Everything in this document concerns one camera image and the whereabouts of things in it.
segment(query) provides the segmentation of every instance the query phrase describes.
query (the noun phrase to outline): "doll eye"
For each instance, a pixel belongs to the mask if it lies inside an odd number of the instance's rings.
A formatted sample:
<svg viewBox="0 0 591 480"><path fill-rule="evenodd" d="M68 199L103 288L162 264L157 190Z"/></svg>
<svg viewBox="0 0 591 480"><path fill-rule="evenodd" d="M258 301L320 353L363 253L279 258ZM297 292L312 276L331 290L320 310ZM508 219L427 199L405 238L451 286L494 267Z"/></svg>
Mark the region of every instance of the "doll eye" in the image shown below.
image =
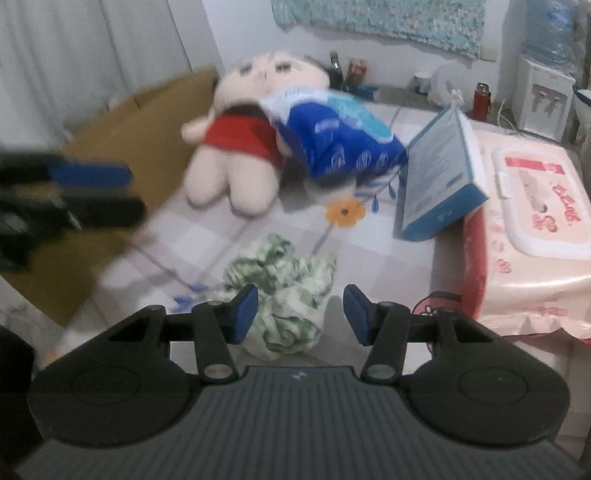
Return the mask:
<svg viewBox="0 0 591 480"><path fill-rule="evenodd" d="M277 73L287 73L291 70L291 62L284 61L275 65L275 71Z"/></svg>
<svg viewBox="0 0 591 480"><path fill-rule="evenodd" d="M248 65L244 65L240 69L240 76L244 77L245 75L248 75L251 71L252 71L252 63L249 63Z"/></svg>

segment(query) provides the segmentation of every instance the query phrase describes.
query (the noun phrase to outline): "orange flower print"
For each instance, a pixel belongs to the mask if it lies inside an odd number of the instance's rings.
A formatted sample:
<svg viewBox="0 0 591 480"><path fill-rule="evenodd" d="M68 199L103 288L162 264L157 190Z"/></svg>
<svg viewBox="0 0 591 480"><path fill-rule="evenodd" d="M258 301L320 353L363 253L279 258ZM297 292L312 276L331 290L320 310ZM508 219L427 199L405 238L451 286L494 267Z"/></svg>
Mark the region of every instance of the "orange flower print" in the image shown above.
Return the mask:
<svg viewBox="0 0 591 480"><path fill-rule="evenodd" d="M365 216L365 207L357 199L337 202L326 209L326 221L336 223L340 228L350 228Z"/></svg>

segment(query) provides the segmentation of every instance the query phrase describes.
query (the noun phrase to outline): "doll leg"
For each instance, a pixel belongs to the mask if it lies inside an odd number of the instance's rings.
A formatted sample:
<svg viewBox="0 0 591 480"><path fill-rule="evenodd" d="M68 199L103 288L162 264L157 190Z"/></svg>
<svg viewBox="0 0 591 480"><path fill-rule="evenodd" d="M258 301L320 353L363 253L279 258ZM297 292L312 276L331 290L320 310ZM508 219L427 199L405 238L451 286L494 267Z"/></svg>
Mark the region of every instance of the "doll leg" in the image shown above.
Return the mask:
<svg viewBox="0 0 591 480"><path fill-rule="evenodd" d="M184 176L189 201L197 206L211 202L228 188L228 152L203 145L193 154Z"/></svg>
<svg viewBox="0 0 591 480"><path fill-rule="evenodd" d="M265 213L279 192L280 173L253 155L232 153L228 161L230 199L244 215Z"/></svg>

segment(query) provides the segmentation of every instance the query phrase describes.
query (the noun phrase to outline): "ribbed black surface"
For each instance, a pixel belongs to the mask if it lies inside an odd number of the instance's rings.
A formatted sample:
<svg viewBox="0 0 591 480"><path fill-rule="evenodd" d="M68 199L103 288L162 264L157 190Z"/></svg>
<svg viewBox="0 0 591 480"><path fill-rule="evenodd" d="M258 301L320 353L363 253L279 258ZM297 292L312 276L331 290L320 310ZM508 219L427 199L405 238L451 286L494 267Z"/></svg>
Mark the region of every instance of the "ribbed black surface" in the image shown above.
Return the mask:
<svg viewBox="0 0 591 480"><path fill-rule="evenodd" d="M581 472L549 442L498 451L440 437L395 390L363 384L347 367L251 368L206 389L181 422L142 444L51 441L19 470L25 480L572 480Z"/></svg>

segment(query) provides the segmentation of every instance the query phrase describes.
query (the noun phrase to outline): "white plastic lid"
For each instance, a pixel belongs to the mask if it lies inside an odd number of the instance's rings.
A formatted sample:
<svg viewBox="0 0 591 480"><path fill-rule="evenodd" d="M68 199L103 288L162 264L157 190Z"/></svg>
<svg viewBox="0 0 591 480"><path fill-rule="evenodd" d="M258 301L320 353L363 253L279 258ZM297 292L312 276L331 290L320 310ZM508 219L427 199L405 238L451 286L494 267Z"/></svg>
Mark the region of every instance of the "white plastic lid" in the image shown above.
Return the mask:
<svg viewBox="0 0 591 480"><path fill-rule="evenodd" d="M570 160L541 152L492 153L507 237L535 257L591 260L591 218Z"/></svg>

